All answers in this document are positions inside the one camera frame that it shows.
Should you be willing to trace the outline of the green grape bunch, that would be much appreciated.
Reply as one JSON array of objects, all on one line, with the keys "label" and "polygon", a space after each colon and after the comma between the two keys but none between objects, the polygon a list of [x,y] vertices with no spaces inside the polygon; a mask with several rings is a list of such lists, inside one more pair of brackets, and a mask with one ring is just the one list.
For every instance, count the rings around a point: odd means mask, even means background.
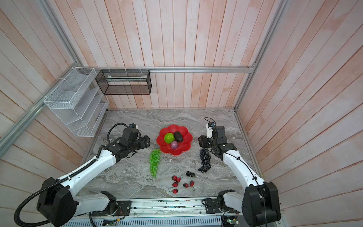
[{"label": "green grape bunch", "polygon": [[154,149],[150,153],[149,170],[153,178],[157,177],[158,166],[160,164],[160,157],[161,157],[161,150],[159,148]]}]

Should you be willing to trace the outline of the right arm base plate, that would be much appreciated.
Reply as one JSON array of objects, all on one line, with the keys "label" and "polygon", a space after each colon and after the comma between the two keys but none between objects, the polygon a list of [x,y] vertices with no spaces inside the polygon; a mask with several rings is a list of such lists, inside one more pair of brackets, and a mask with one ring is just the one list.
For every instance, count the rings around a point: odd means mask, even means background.
[{"label": "right arm base plate", "polygon": [[227,207],[221,198],[205,198],[201,201],[202,205],[205,207],[207,214],[217,214],[224,212],[242,212],[230,207]]}]

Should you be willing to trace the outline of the dark avocado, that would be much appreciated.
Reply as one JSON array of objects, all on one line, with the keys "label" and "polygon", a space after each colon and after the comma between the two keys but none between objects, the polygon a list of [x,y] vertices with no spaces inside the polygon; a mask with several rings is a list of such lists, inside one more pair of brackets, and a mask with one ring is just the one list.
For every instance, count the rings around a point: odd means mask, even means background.
[{"label": "dark avocado", "polygon": [[175,138],[175,141],[177,141],[179,143],[183,142],[183,135],[179,131],[176,131],[174,133],[174,138]]}]

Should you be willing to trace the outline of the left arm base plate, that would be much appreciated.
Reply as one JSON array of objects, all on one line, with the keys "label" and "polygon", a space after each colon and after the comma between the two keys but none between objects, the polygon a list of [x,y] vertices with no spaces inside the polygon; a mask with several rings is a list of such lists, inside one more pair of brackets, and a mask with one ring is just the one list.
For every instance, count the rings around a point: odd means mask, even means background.
[{"label": "left arm base plate", "polygon": [[111,216],[125,217],[130,215],[132,201],[114,201],[106,207],[104,211],[92,212],[93,217]]}]

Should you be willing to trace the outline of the purple fig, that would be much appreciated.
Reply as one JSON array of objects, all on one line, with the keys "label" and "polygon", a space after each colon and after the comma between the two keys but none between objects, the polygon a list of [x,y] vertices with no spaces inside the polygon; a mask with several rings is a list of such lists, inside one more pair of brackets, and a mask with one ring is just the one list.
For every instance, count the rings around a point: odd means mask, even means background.
[{"label": "purple fig", "polygon": [[177,141],[173,141],[170,143],[172,150],[177,150],[179,147],[179,143]]}]

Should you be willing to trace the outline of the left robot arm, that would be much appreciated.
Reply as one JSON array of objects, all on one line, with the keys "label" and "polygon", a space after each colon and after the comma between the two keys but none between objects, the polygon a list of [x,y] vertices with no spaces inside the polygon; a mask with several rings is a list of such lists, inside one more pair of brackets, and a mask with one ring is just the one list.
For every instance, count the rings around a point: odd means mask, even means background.
[{"label": "left robot arm", "polygon": [[124,158],[131,158],[138,150],[148,148],[150,138],[141,136],[137,125],[124,128],[121,137],[101,146],[88,162],[62,176],[49,178],[43,185],[36,209],[55,227],[66,224],[74,216],[103,212],[110,216],[117,212],[117,199],[106,191],[79,196],[78,192],[107,168]]}]

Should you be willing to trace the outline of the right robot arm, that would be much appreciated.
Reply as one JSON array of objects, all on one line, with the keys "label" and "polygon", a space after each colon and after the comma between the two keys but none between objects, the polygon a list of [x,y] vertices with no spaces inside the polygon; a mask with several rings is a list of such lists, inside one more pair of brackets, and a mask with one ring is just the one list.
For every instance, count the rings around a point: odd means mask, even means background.
[{"label": "right robot arm", "polygon": [[241,184],[244,194],[234,190],[219,192],[213,204],[206,202],[206,209],[218,207],[224,214],[241,213],[250,227],[266,226],[281,219],[277,187],[258,176],[240,155],[237,147],[228,143],[224,126],[209,122],[207,135],[198,138],[206,156],[213,154],[223,161]]}]

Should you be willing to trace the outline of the black grape bunch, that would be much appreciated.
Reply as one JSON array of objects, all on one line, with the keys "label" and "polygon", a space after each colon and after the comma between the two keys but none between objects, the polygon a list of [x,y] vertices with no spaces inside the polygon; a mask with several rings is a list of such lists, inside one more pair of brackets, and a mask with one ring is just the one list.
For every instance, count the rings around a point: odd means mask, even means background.
[{"label": "black grape bunch", "polygon": [[202,148],[199,152],[201,160],[201,167],[198,169],[201,173],[207,173],[211,169],[210,159],[211,155],[206,148]]}]

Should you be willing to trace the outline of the green bumpy round fruit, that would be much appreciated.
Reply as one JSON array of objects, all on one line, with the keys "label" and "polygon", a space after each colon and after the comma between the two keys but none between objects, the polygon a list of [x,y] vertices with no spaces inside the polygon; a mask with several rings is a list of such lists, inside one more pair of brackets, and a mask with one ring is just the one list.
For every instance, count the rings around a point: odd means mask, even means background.
[{"label": "green bumpy round fruit", "polygon": [[174,134],[173,133],[167,133],[165,136],[164,136],[164,142],[166,144],[170,144],[171,142],[173,142],[175,140],[174,138]]}]

